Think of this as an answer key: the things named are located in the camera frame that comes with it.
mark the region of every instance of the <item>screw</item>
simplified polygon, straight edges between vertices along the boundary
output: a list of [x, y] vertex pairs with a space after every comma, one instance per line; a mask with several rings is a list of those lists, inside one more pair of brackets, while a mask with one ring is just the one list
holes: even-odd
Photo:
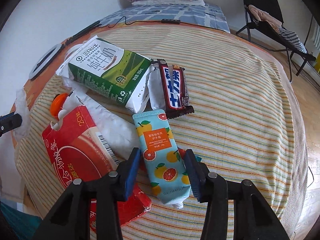
[[110, 171], [109, 172], [109, 177], [116, 177], [116, 176], [118, 176], [118, 172], [116, 172], [116, 171]]
[[80, 185], [81, 182], [82, 182], [81, 179], [74, 179], [74, 180], [73, 180], [73, 184], [75, 184], [75, 185]]
[[251, 186], [252, 182], [248, 179], [244, 179], [243, 184], [245, 184], [246, 186]]
[[218, 174], [215, 173], [215, 172], [209, 172], [208, 173], [208, 177], [211, 178], [211, 179], [215, 179], [216, 177], [218, 177]]

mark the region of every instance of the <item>black chair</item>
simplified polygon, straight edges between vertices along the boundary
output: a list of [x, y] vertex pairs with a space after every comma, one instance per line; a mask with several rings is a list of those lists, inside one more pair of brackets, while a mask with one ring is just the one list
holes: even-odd
[[290, 83], [292, 82], [292, 69], [291, 69], [291, 59], [294, 53], [300, 55], [304, 61], [302, 65], [300, 66], [299, 70], [297, 71], [296, 75], [299, 76], [301, 73], [303, 67], [307, 62], [313, 62], [316, 60], [316, 58], [308, 53], [303, 53], [293, 47], [289, 42], [287, 42], [285, 39], [283, 39], [272, 27], [267, 21], [258, 21], [253, 14], [250, 12], [248, 9], [249, 5], [253, 5], [256, 8], [266, 11], [268, 14], [270, 14], [272, 17], [276, 18], [280, 22], [282, 22], [282, 27], [283, 27], [283, 18], [282, 18], [282, 13], [281, 9], [278, 3], [278, 0], [243, 0], [244, 2], [244, 9], [245, 9], [245, 21], [246, 25], [243, 26], [239, 31], [236, 32], [236, 35], [240, 32], [242, 32], [244, 29], [247, 29], [248, 31], [248, 40], [249, 42], [251, 41], [251, 34], [250, 30], [251, 29], [256, 29], [259, 32], [263, 33], [264, 35], [268, 36], [269, 38], [273, 39], [274, 41], [278, 42], [279, 44], [283, 45], [285, 49], [278, 49], [278, 50], [273, 50], [273, 49], [268, 49], [260, 44], [259, 46], [270, 50], [270, 51], [286, 51], [287, 56], [288, 56], [288, 63], [289, 63], [289, 70], [290, 70]]

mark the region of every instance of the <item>orange cap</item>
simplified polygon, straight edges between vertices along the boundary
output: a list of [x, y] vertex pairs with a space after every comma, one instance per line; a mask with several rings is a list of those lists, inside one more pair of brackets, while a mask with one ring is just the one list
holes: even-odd
[[50, 113], [57, 120], [59, 120], [58, 113], [60, 112], [60, 110], [62, 110], [63, 103], [66, 101], [67, 97], [68, 97], [67, 93], [58, 94], [58, 95], [56, 95], [56, 97], [54, 98], [54, 100], [51, 103]]

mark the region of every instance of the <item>red box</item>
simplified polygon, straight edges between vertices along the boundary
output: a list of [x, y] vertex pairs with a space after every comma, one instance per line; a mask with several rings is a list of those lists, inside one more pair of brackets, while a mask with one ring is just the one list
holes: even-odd
[[[55, 131], [49, 125], [42, 133], [51, 164], [66, 188], [74, 179], [99, 179], [116, 169], [116, 156], [96, 127], [88, 109], [77, 106]], [[120, 224], [130, 222], [151, 208], [151, 200], [136, 184], [126, 202], [118, 202]], [[96, 228], [96, 201], [90, 207], [90, 228]]]

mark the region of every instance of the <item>brown snack wrapper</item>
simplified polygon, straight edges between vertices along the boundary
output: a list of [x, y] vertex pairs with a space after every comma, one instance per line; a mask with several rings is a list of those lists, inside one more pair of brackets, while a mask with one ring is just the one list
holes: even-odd
[[176, 118], [185, 114], [194, 113], [193, 106], [189, 105], [189, 93], [184, 76], [184, 68], [173, 65], [172, 81], [168, 64], [164, 59], [158, 59], [162, 88], [168, 119]]

